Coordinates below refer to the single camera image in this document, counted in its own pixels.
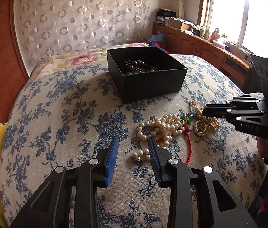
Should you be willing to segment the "person's right hand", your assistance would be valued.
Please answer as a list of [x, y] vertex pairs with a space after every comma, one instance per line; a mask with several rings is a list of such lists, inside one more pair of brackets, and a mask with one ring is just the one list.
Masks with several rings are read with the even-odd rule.
[[256, 137], [258, 153], [262, 158], [268, 158], [268, 140]]

